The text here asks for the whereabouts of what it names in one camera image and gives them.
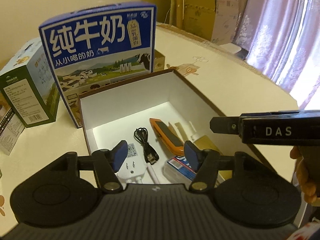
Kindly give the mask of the person's right hand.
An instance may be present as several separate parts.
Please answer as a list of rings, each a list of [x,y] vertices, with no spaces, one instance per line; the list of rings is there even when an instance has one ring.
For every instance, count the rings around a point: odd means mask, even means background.
[[[314,181],[309,178],[308,169],[305,166],[304,159],[298,146],[293,146],[290,151],[290,158],[296,161],[296,177],[300,185],[301,191],[304,193],[304,200],[313,206],[319,204],[319,198],[317,197],[317,186]]]

